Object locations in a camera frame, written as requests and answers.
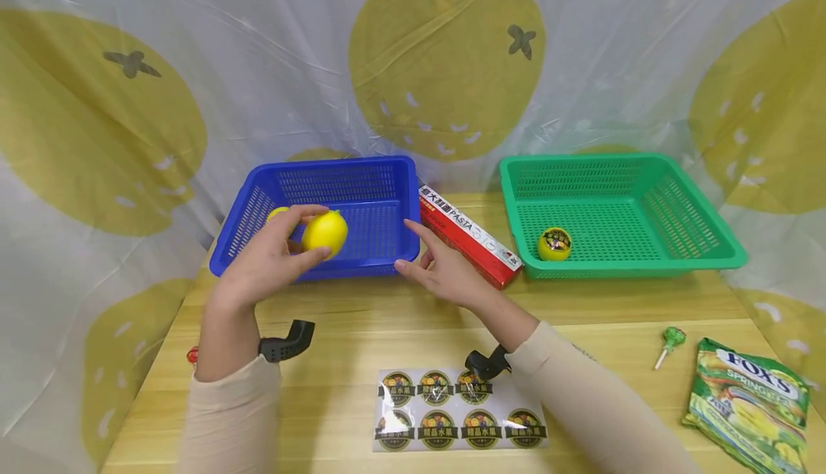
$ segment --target beige sleeve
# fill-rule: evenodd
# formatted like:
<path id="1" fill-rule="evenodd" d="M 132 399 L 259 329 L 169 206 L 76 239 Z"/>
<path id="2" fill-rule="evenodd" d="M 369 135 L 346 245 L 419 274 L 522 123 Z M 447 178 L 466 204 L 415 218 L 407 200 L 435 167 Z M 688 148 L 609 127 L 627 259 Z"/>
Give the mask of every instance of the beige sleeve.
<path id="1" fill-rule="evenodd" d="M 640 396 L 548 323 L 506 358 L 515 383 L 542 400 L 602 472 L 701 471 Z"/>
<path id="2" fill-rule="evenodd" d="M 192 377 L 179 474 L 275 473 L 278 365 L 258 356 L 221 381 Z"/>

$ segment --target fabric backdrop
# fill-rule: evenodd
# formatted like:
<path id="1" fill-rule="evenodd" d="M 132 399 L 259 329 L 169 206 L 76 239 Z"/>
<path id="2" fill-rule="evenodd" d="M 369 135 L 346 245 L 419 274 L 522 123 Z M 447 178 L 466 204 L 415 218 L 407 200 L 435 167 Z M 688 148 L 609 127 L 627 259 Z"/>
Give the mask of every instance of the fabric backdrop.
<path id="1" fill-rule="evenodd" d="M 247 171 L 302 158 L 667 153 L 826 411 L 825 94 L 826 0 L 0 0 L 4 472 L 102 464 Z"/>

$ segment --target black clip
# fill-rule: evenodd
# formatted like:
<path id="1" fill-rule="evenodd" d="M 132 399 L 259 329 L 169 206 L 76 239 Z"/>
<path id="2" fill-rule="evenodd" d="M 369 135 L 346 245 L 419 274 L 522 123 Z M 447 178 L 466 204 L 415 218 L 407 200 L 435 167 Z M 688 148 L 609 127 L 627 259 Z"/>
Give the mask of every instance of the black clip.
<path id="1" fill-rule="evenodd" d="M 508 351 L 501 345 L 493 349 L 493 354 L 490 355 L 490 358 L 487 358 L 487 356 L 478 350 L 474 350 L 467 355 L 465 368 L 475 373 L 476 377 L 479 377 L 483 381 L 490 381 L 498 376 L 502 370 L 511 371 L 511 365 L 508 364 L 505 359 L 505 354 L 507 353 Z"/>
<path id="2" fill-rule="evenodd" d="M 262 338 L 259 342 L 259 354 L 269 362 L 279 362 L 295 358 L 310 348 L 315 323 L 294 320 L 287 338 Z"/>

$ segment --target fox's candy bag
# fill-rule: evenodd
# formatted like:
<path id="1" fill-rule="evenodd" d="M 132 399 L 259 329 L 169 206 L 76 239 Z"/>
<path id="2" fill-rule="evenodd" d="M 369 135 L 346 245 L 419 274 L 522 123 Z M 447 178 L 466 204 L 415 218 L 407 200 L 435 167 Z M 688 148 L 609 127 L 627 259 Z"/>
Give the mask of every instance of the fox's candy bag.
<path id="1" fill-rule="evenodd" d="M 739 354 L 703 338 L 688 414 L 755 473 L 804 474 L 809 388 L 778 361 Z"/>

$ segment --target sticker sheet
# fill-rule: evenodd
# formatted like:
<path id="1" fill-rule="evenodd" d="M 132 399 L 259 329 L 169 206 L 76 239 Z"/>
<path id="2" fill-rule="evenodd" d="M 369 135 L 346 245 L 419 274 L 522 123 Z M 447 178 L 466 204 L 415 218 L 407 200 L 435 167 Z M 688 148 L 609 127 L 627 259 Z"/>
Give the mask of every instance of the sticker sheet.
<path id="1" fill-rule="evenodd" d="M 542 405 L 507 373 L 381 370 L 376 387 L 374 452 L 548 447 Z"/>

